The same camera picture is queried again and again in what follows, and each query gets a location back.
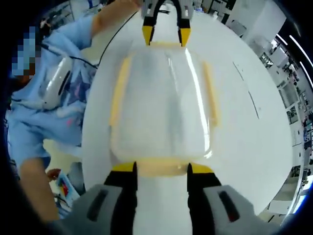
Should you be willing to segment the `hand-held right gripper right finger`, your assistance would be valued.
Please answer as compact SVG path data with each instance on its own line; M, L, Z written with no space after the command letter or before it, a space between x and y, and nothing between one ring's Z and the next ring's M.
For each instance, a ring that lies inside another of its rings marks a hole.
M253 205L231 186L222 185L209 167L188 164L187 192L192 234L257 234Z

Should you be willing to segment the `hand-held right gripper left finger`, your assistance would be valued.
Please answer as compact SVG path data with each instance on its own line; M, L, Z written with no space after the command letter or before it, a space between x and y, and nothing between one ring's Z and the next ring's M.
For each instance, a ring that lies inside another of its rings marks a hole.
M94 185L73 203L60 221L62 235L132 235L137 207L137 164L113 167L103 184Z

